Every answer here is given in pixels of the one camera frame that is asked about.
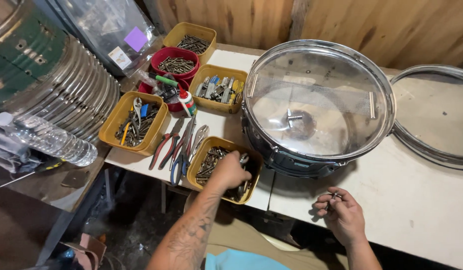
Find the plastic water bottle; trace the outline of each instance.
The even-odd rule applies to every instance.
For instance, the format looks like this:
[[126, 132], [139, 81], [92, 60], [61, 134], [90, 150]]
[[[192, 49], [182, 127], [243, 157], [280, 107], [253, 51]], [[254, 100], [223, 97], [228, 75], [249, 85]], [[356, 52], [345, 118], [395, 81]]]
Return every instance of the plastic water bottle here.
[[13, 140], [77, 166], [90, 165], [98, 155], [98, 150], [93, 144], [38, 116], [25, 114], [13, 117], [12, 114], [2, 112], [0, 127], [9, 133]]

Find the red plastic container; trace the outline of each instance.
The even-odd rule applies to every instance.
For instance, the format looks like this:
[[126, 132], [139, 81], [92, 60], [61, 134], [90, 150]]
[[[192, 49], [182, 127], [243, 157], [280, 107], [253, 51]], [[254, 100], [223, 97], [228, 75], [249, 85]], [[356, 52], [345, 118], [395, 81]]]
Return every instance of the red plastic container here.
[[[176, 81], [181, 85], [181, 87], [183, 89], [185, 89], [186, 91], [188, 91], [188, 89], [190, 88], [190, 86], [188, 85], [188, 83], [184, 80], [181, 80], [181, 79], [176, 79]], [[153, 88], [149, 85], [147, 85], [146, 83], [141, 83], [140, 84], [140, 87], [138, 87], [138, 92], [140, 93], [147, 93], [147, 94], [151, 94]], [[181, 105], [180, 102], [178, 103], [167, 103], [168, 105], [168, 110], [170, 112], [180, 112], [183, 110], [183, 105]]]
[[160, 70], [158, 68], [158, 65], [160, 65], [160, 63], [163, 62], [167, 57], [170, 57], [170, 58], [183, 57], [183, 59], [193, 61], [195, 63], [195, 67], [192, 70], [190, 70], [190, 71], [188, 71], [186, 73], [183, 73], [183, 74], [174, 74], [174, 73], [172, 73], [173, 76], [175, 77], [175, 79], [177, 79], [177, 80], [182, 79], [182, 80], [186, 81], [188, 83], [188, 85], [191, 84], [192, 80], [193, 80], [193, 77], [195, 77], [196, 72], [200, 68], [200, 61], [198, 59], [198, 55], [196, 55], [196, 53], [194, 53], [194, 52], [192, 52], [190, 50], [181, 49], [181, 48], [177, 48], [177, 47], [165, 47], [165, 48], [157, 51], [153, 55], [153, 57], [151, 58], [151, 66], [153, 67], [155, 72], [160, 76], [163, 76], [167, 72], [163, 71], [163, 70]]

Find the tattooed arm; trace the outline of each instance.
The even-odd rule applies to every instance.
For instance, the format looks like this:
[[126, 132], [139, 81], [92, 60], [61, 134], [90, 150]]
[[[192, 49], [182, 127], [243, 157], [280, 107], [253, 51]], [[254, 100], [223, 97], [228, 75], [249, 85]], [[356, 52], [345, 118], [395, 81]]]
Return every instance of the tattooed arm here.
[[199, 268], [222, 195], [252, 177], [241, 168], [239, 159], [235, 151], [220, 160], [203, 191], [156, 248], [147, 270]]

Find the hand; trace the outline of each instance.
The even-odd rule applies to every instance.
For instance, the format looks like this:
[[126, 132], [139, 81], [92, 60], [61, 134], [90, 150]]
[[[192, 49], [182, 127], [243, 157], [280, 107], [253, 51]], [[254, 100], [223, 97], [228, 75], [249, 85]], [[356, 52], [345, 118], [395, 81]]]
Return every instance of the hand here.
[[240, 153], [233, 151], [218, 161], [208, 184], [213, 183], [226, 191], [238, 187], [243, 181], [252, 179], [252, 174], [240, 165]]
[[[338, 241], [346, 248], [363, 241], [368, 242], [365, 236], [365, 218], [361, 206], [344, 189], [329, 187], [328, 191], [330, 193], [338, 191], [339, 197], [336, 196], [335, 199], [331, 199], [331, 194], [321, 195], [314, 206], [319, 209], [317, 214], [325, 217], [328, 228]], [[324, 208], [328, 203], [331, 206], [326, 211]]]

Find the khaki pants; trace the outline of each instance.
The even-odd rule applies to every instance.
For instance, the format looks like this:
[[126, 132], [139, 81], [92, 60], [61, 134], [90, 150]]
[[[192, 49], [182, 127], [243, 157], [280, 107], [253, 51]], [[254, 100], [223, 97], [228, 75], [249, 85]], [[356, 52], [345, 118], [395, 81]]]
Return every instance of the khaki pants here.
[[[196, 194], [190, 194], [185, 204], [185, 210], [194, 200]], [[268, 242], [251, 225], [233, 218], [220, 207], [208, 238], [206, 253], [218, 255], [227, 249], [263, 255], [278, 261], [291, 270], [348, 270], [348, 260], [346, 256], [340, 254], [318, 254], [304, 249], [300, 251], [280, 250]]]

